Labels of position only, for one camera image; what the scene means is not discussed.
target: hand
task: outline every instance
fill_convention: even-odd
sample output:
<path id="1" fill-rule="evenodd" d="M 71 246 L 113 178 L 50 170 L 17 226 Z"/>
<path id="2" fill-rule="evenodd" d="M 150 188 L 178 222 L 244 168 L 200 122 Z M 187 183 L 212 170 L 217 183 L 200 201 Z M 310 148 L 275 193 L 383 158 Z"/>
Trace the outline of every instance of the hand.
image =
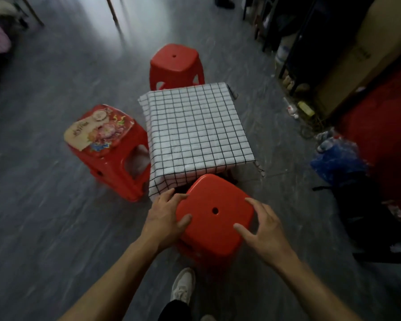
<path id="1" fill-rule="evenodd" d="M 254 235 L 245 227 L 236 223 L 233 227 L 259 256 L 275 269 L 297 259 L 297 255 L 288 243 L 279 218 L 269 205 L 252 198 L 245 198 L 257 212 L 259 226 Z"/>
<path id="2" fill-rule="evenodd" d="M 157 246 L 158 252 L 176 242 L 192 221 L 190 214 L 185 215 L 179 222 L 176 221 L 176 207 L 188 195 L 175 194 L 172 196 L 174 191 L 175 189 L 172 188 L 154 200 L 141 231 L 140 238 Z"/>

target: white tablecloth with black grid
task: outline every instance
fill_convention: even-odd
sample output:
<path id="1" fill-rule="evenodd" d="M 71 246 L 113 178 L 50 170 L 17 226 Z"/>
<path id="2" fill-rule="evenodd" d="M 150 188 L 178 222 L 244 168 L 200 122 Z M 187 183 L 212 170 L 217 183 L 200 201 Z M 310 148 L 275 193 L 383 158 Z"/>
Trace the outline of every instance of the white tablecloth with black grid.
<path id="1" fill-rule="evenodd" d="M 147 121 L 150 199 L 255 161 L 225 83 L 150 91 L 138 101 Z"/>

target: shoelace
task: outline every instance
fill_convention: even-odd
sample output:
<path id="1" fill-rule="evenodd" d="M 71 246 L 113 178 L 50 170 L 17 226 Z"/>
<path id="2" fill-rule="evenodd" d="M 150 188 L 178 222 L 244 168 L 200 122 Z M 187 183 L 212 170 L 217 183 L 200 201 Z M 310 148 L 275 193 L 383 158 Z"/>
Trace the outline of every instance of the shoelace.
<path id="1" fill-rule="evenodd" d="M 174 295 L 177 300 L 187 302 L 187 287 L 180 286 L 180 287 L 176 288 L 174 291 Z"/>

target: white shoe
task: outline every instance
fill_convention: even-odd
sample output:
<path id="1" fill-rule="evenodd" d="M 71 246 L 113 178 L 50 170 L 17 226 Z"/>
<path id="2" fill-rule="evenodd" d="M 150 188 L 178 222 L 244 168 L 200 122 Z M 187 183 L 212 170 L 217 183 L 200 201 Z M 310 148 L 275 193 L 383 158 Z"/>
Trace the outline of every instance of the white shoe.
<path id="1" fill-rule="evenodd" d="M 171 301 L 180 300 L 187 305 L 190 303 L 190 298 L 196 284 L 196 276 L 193 269 L 184 268 L 176 277 L 172 285 Z"/>
<path id="2" fill-rule="evenodd" d="M 212 315 L 210 315 L 210 314 L 207 314 L 207 315 L 204 315 L 201 319 L 200 319 L 200 321 L 217 321 Z"/>

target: person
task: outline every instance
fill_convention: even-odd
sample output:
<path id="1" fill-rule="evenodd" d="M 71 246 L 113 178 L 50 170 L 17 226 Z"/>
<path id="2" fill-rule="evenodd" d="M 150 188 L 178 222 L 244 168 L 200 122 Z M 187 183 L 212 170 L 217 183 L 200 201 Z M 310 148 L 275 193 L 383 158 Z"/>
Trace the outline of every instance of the person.
<path id="1" fill-rule="evenodd" d="M 224 9 L 235 9 L 235 3 L 230 0 L 215 0 L 215 5 Z"/>
<path id="2" fill-rule="evenodd" d="M 170 189 L 158 196 L 148 212 L 139 238 L 118 261 L 59 319 L 60 321 L 122 320 L 126 310 L 155 257 L 175 243 L 190 224 L 192 216 L 176 220 L 176 207 L 188 195 Z M 248 246 L 272 267 L 297 297 L 301 307 L 316 321 L 360 321 L 361 319 L 335 296 L 301 262 L 288 243 L 284 231 L 270 206 L 246 198 L 257 212 L 259 227 L 252 234 L 240 224 L 233 227 Z M 184 269 L 176 278 L 171 301 L 163 309 L 159 321 L 192 319 L 190 298 L 195 287 L 192 269 Z M 211 315 L 201 321 L 214 321 Z"/>

